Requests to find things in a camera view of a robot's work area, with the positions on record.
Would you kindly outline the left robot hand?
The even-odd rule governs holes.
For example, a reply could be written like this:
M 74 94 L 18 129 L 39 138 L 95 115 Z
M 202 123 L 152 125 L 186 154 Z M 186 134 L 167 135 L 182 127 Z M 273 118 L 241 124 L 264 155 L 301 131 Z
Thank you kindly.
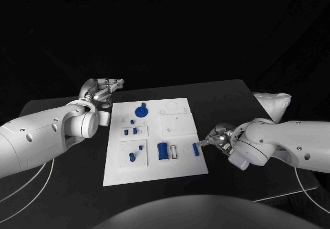
M 92 103 L 103 103 L 103 108 L 113 105 L 113 93 L 124 86 L 124 79 L 88 79 L 81 87 L 78 99 Z

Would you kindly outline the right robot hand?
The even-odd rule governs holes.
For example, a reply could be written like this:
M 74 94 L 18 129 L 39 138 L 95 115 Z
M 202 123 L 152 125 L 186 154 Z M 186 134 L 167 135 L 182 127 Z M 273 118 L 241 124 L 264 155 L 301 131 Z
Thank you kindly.
M 232 124 L 219 123 L 211 130 L 205 139 L 196 143 L 196 147 L 216 146 L 228 156 L 234 153 L 234 148 L 231 145 L 231 138 L 234 136 L 235 126 Z

